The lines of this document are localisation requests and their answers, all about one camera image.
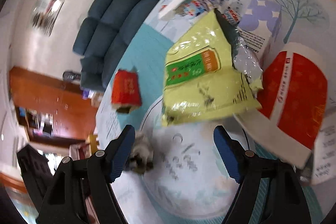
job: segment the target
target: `paper sheet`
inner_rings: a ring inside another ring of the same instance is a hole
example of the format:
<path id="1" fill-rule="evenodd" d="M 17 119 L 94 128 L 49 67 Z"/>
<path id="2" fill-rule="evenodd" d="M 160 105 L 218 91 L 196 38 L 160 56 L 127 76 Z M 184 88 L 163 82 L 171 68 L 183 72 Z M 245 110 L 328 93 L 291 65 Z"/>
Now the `paper sheet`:
<path id="1" fill-rule="evenodd" d="M 105 149 L 109 142 L 121 133 L 120 123 L 118 121 L 117 112 L 111 107 L 111 87 L 109 86 L 100 103 L 96 116 L 96 126 L 98 135 L 100 136 L 100 148 Z"/>
<path id="2" fill-rule="evenodd" d="M 336 177 L 336 112 L 325 117 L 315 140 L 312 184 Z"/>

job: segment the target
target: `white table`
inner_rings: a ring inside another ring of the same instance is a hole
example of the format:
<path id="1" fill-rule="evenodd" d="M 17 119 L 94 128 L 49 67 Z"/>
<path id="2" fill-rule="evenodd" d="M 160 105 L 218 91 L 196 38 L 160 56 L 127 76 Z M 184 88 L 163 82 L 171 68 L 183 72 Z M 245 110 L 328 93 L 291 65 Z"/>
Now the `white table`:
<path id="1" fill-rule="evenodd" d="M 111 83 L 105 92 L 97 113 L 97 128 L 102 148 L 116 138 L 125 124 L 144 130 L 155 149 L 154 170 L 143 178 L 123 172 L 112 184 L 118 203 L 129 223 L 221 223 L 231 204 L 237 184 L 227 175 L 218 151 L 214 147 L 212 134 L 217 124 L 223 124 L 232 138 L 238 139 L 246 148 L 246 139 L 241 128 L 233 118 L 198 124 L 185 124 L 169 128 L 160 127 L 160 96 L 162 95 L 163 62 L 165 53 L 190 27 L 184 18 L 176 16 L 169 22 L 158 21 L 157 14 L 162 5 L 171 0 L 161 0 L 145 20 L 138 34 L 127 48 L 118 68 L 138 70 L 143 105 L 129 115 L 117 115 L 110 107 Z M 272 45 L 266 59 L 269 65 L 284 45 L 289 33 L 289 41 L 305 44 L 325 56 L 328 63 L 329 98 L 327 109 L 336 106 L 336 6 L 330 0 L 293 0 L 294 9 L 314 6 L 324 18 L 308 21 L 305 18 L 294 19 L 283 11 L 282 26 L 276 42 Z M 250 0 L 234 0 L 232 8 L 243 14 Z M 260 146 L 252 150 L 259 156 L 271 157 Z M 192 145 L 189 153 L 182 153 Z M 197 168 L 185 165 L 185 156 L 190 157 Z M 265 191 L 262 183 L 259 194 Z M 310 207 L 313 224 L 322 220 L 313 190 L 304 189 Z M 319 203 L 326 214 L 336 202 L 336 196 L 317 192 Z M 258 197 L 255 212 L 250 223 L 256 223 L 261 209 Z"/>

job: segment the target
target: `yellow plastic bag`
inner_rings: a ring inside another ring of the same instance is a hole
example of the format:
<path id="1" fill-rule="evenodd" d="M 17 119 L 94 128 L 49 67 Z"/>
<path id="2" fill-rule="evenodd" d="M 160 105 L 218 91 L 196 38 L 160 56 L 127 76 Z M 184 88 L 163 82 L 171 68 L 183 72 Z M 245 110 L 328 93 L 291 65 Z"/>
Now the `yellow plastic bag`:
<path id="1" fill-rule="evenodd" d="M 213 11 L 169 49 L 164 81 L 164 126 L 261 107 L 245 75 L 232 67 L 231 46 Z"/>

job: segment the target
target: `small red box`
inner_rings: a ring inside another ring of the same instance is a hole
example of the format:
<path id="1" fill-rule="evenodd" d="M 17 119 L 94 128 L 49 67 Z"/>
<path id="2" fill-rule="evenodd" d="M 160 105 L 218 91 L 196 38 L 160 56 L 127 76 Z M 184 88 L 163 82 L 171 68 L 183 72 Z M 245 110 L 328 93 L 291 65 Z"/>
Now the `small red box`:
<path id="1" fill-rule="evenodd" d="M 130 113 L 141 105 L 138 74 L 118 70 L 112 88 L 112 107 L 119 113 Z"/>

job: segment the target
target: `sofa cushion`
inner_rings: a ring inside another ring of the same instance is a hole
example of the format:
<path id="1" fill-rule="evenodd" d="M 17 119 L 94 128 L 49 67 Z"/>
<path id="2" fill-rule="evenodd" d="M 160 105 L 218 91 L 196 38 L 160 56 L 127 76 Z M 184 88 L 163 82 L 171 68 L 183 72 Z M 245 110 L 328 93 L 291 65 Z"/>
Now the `sofa cushion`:
<path id="1" fill-rule="evenodd" d="M 159 0 L 141 0 L 136 4 L 119 31 L 125 44 L 129 45 L 141 24 L 145 21 L 158 1 Z"/>
<path id="2" fill-rule="evenodd" d="M 94 74 L 102 74 L 104 67 L 104 60 L 99 57 L 90 56 L 81 59 L 82 73 L 89 72 Z"/>
<path id="3" fill-rule="evenodd" d="M 91 38 L 96 30 L 96 27 L 98 25 L 98 21 L 94 18 L 85 18 L 79 32 L 77 34 L 75 43 L 73 44 L 73 52 L 84 55 L 84 52 L 86 51 L 86 48 L 88 47 Z"/>
<path id="4" fill-rule="evenodd" d="M 100 20 L 112 1 L 113 0 L 94 0 L 88 12 L 89 17 Z"/>
<path id="5" fill-rule="evenodd" d="M 101 18 L 101 22 L 110 25 L 116 30 L 120 29 L 130 11 L 139 1 L 114 0 Z"/>
<path id="6" fill-rule="evenodd" d="M 107 86 L 109 85 L 112 75 L 120 59 L 124 55 L 127 46 L 128 45 L 124 43 L 121 34 L 119 33 L 113 40 L 104 58 L 104 69 L 102 73 L 102 85 L 104 88 L 107 88 Z"/>
<path id="7" fill-rule="evenodd" d="M 90 90 L 105 92 L 101 84 L 101 74 L 95 74 L 90 72 L 82 72 L 81 76 L 81 88 L 87 88 Z"/>
<path id="8" fill-rule="evenodd" d="M 98 23 L 91 41 L 84 52 L 84 56 L 97 56 L 104 58 L 113 39 L 117 36 L 118 30 L 113 29 L 105 23 Z"/>

